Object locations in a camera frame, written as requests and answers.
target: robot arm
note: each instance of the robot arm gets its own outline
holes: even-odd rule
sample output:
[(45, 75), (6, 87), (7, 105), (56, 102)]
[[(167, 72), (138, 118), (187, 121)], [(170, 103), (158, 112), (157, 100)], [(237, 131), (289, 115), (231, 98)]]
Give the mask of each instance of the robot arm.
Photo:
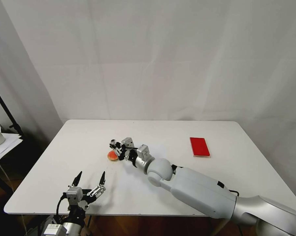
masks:
[(166, 159), (155, 159), (146, 145), (135, 148), (131, 138), (121, 143), (111, 140), (110, 147), (119, 160), (129, 160), (147, 174), (151, 184), (164, 188), (207, 216), (256, 224), (258, 236), (296, 236), (296, 211), (287, 206), (260, 196), (237, 197), (218, 180), (172, 165)]
[[(56, 208), (56, 221), (58, 224), (49, 224), (43, 235), (45, 236), (79, 236), (82, 228), (84, 228), (86, 217), (85, 212), (89, 208), (89, 204), (96, 201), (105, 189), (105, 172), (103, 172), (100, 183), (94, 189), (82, 189), (78, 187), (82, 171), (75, 177), (72, 185), (69, 185), (68, 190), (63, 193)], [(59, 206), (63, 199), (67, 199), (69, 203), (68, 216), (60, 220)]]

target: table surface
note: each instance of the table surface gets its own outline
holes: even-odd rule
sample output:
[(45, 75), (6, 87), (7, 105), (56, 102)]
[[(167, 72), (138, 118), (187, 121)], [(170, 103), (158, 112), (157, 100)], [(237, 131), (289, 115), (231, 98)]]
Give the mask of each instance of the table surface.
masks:
[[(296, 210), (296, 196), (238, 123), (232, 121), (69, 120), (4, 207), (11, 214), (55, 214), (62, 192), (82, 170), (82, 188), (106, 172), (106, 191), (87, 214), (203, 215), (148, 182), (130, 162), (107, 158), (109, 141), (132, 137), (154, 157), (223, 182), (242, 197), (262, 195)], [(189, 137), (203, 137), (210, 158), (194, 157)], [(68, 203), (60, 214), (68, 214)]]

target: white wall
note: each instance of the white wall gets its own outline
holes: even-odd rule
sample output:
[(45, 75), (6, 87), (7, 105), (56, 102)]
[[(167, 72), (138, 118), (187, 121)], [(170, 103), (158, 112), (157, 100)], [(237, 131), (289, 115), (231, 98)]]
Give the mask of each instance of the white wall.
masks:
[[(23, 132), (47, 146), (62, 123), (1, 1), (0, 95)], [(11, 125), (1, 106), (0, 124)]]
[(296, 193), (296, 0), (2, 0), (58, 115), (235, 120)]

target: red rectangular block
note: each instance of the red rectangular block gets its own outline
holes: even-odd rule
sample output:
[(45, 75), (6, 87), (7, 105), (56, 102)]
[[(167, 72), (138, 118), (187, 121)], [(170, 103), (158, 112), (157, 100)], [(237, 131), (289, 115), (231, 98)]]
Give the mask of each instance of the red rectangular block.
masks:
[(204, 138), (190, 138), (194, 156), (209, 157), (210, 153)]

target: white robot link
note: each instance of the white robot link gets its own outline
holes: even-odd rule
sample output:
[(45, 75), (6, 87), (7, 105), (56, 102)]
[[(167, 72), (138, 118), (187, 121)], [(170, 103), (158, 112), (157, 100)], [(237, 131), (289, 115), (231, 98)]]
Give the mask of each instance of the white robot link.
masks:
[(256, 224), (258, 236), (296, 236), (296, 211), (285, 205), (262, 196), (235, 196), (218, 180), (172, 165), (167, 159), (155, 159), (146, 145), (136, 148), (129, 137), (121, 143), (111, 140), (110, 147), (119, 160), (131, 161), (143, 171), (151, 184), (209, 217)]

